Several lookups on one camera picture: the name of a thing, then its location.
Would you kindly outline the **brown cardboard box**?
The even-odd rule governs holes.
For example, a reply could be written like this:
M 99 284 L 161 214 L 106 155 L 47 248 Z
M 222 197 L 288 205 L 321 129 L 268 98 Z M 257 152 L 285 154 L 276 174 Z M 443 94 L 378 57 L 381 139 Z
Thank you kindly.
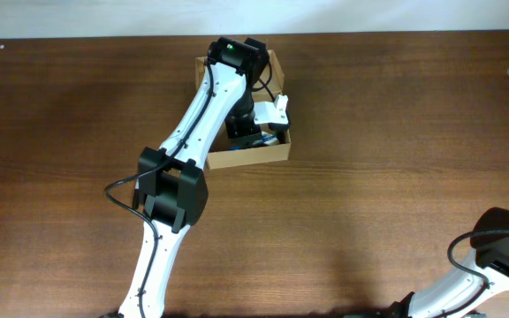
M 253 93 L 254 102 L 274 102 L 278 95 L 283 95 L 285 75 L 275 52 L 271 49 L 269 53 L 272 80 L 268 84 L 268 89 L 271 95 L 263 88 L 261 91 Z M 261 148 L 229 151 L 229 148 L 233 145 L 229 141 L 225 125 L 222 125 L 207 154 L 207 166 L 211 170 L 214 170 L 287 160 L 291 148 L 289 129 L 285 131 L 273 131 L 269 129 L 268 125 L 262 125 L 262 132 L 276 134 L 280 140 L 280 144 Z

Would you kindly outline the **white masking tape roll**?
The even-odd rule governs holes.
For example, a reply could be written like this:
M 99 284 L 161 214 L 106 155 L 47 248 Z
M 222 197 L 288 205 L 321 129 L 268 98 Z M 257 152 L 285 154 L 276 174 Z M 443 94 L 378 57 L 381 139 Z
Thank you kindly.
M 262 132 L 261 143 L 265 146 L 275 146 L 280 144 L 280 140 L 276 134 Z

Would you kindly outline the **black permanent marker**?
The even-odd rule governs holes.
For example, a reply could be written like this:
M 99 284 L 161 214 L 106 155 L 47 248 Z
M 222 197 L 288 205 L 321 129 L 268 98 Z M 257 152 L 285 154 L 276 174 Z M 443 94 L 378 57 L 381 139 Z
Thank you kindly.
M 133 198 L 132 198 L 132 205 L 131 205 L 131 208 L 134 209 L 134 210 L 137 210 L 140 206 L 140 194 L 139 194 L 139 189 L 138 188 L 135 188 L 133 190 Z

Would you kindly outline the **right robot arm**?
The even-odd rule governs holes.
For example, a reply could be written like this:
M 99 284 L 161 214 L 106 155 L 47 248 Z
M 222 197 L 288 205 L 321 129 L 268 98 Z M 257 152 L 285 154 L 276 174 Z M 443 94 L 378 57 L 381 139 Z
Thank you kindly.
M 453 270 L 408 294 L 382 317 L 465 317 L 484 301 L 509 292 L 509 210 L 490 208 L 473 230 L 447 249 Z

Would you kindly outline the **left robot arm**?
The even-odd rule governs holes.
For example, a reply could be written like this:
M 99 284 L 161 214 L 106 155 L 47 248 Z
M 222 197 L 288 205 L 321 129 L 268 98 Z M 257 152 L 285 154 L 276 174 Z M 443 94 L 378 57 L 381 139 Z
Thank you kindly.
M 249 144 L 262 130 L 255 122 L 252 92 L 270 54 L 263 42 L 221 37 L 212 42 L 205 74 L 186 114 L 160 148 L 144 148 L 127 211 L 143 222 L 143 239 L 129 291 L 116 317 L 160 317 L 171 270 L 187 232 L 205 209 L 209 192 L 205 162 L 220 128 Z

